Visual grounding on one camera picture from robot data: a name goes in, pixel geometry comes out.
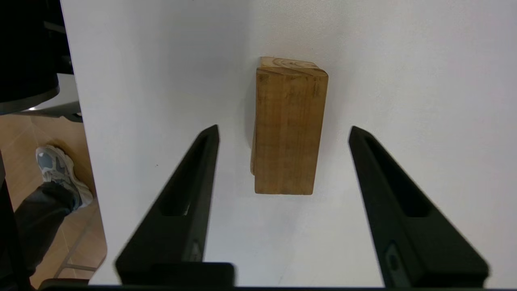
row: pant leg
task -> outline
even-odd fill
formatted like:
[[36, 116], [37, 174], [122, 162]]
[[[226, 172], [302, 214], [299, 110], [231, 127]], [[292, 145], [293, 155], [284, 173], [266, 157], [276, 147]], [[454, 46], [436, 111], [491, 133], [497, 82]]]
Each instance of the pant leg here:
[[[39, 186], [16, 209], [14, 217], [29, 275], [36, 271], [63, 219], [73, 211], [76, 202], [77, 197], [73, 193], [48, 182]], [[0, 259], [0, 280], [11, 274], [9, 257], [4, 253]]]

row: wooden floor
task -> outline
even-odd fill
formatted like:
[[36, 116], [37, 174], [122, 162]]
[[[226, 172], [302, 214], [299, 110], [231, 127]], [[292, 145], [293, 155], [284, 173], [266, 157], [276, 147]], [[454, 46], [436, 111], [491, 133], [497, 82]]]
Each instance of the wooden floor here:
[[[75, 175], [95, 196], [95, 184], [88, 147], [82, 123], [65, 118], [0, 116], [0, 150], [6, 169], [6, 181], [13, 208], [42, 184], [41, 172], [35, 158], [38, 146], [52, 144], [63, 149], [74, 161]], [[106, 242], [97, 200], [70, 214], [57, 235], [36, 273], [31, 277], [38, 288], [45, 279], [52, 278], [77, 243], [68, 260], [69, 264], [98, 267], [106, 255]], [[90, 279], [91, 271], [64, 269], [59, 278]]]

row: shoe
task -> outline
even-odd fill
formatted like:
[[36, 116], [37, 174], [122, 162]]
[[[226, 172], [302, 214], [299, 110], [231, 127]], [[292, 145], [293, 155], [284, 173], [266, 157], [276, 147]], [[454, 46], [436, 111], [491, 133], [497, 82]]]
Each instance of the shoe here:
[[44, 182], [54, 182], [72, 192], [78, 201], [74, 210], [88, 206], [93, 195], [86, 184], [79, 181], [73, 173], [73, 161], [61, 149], [45, 145], [36, 149], [36, 161], [43, 174]]

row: sneaker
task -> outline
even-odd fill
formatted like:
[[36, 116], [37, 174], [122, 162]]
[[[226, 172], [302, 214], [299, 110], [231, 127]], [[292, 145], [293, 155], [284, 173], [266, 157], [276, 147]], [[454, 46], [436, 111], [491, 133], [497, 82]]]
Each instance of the sneaker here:
[[93, 195], [88, 186], [79, 181], [73, 173], [73, 161], [61, 149], [45, 145], [36, 149], [36, 161], [43, 174], [44, 182], [54, 182], [79, 197], [74, 210], [88, 206]]

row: white tabletop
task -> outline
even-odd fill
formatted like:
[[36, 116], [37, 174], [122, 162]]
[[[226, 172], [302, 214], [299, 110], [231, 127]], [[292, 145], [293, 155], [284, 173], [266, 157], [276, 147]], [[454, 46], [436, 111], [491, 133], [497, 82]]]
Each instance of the white tabletop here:
[[[113, 262], [196, 135], [219, 125], [206, 261], [239, 285], [382, 286], [347, 137], [372, 132], [516, 287], [517, 2], [63, 1]], [[260, 56], [329, 87], [312, 196], [255, 194]]]

